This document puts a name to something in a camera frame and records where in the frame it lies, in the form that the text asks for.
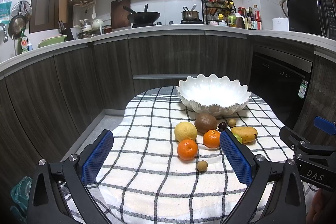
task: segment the white ladle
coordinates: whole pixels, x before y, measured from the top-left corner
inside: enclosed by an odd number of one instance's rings
[[[92,13],[92,19],[96,18],[96,11],[95,11],[95,6],[93,6],[93,13]]]

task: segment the gray floor tile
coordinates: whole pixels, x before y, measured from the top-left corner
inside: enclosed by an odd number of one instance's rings
[[[114,130],[118,125],[120,125],[123,118],[124,117],[121,116],[105,115],[104,118],[90,133],[90,135],[86,138],[81,147],[77,150],[76,154],[80,154],[85,148],[85,146],[93,143],[104,129],[108,129],[111,131]]]

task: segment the wok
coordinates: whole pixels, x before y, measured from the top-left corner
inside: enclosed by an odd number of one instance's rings
[[[158,12],[147,12],[148,4],[145,5],[144,12],[135,12],[131,8],[123,6],[124,10],[130,12],[127,16],[127,19],[133,24],[148,24],[154,23],[160,17],[160,13]]]

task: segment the cutting board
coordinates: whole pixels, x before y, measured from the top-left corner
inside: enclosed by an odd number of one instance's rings
[[[111,27],[118,29],[122,27],[131,26],[127,19],[129,12],[123,9],[123,6],[131,8],[131,0],[121,0],[111,2]]]

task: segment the white countertop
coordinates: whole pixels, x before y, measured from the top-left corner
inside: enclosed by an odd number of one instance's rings
[[[223,35],[222,32],[227,33],[240,33],[246,35],[260,35],[266,37],[277,37],[277,38],[284,38],[284,39],[291,39],[307,44],[311,44],[323,49],[327,49],[336,53],[336,41],[321,37],[318,35],[308,34],[308,33],[300,33],[300,32],[286,32],[286,31],[273,31],[273,30],[245,30],[239,28],[232,28],[232,27],[222,27],[222,26],[211,26],[211,25],[198,25],[198,24],[180,24],[180,25],[161,25],[161,26],[149,26],[149,27],[141,27],[141,28],[134,28],[134,29],[126,29],[115,31],[103,35],[98,35],[92,38],[84,38],[84,39],[77,39],[72,41],[66,41],[58,44],[49,45],[46,47],[38,48],[32,50],[31,52],[26,52],[24,54],[20,54],[18,56],[12,57],[2,63],[0,63],[0,72],[5,69],[10,68],[13,65],[16,65],[22,61],[29,60],[33,57],[38,57],[41,54],[45,54],[48,52],[52,52],[58,49],[71,47],[75,45],[85,44],[88,42],[98,42],[99,40],[112,38],[112,37],[120,37],[120,36],[128,36],[147,32],[162,32],[165,33],[169,31],[169,34],[172,35],[176,32],[178,34],[182,34],[185,31],[187,34],[200,34],[200,32],[218,32],[219,35]]]

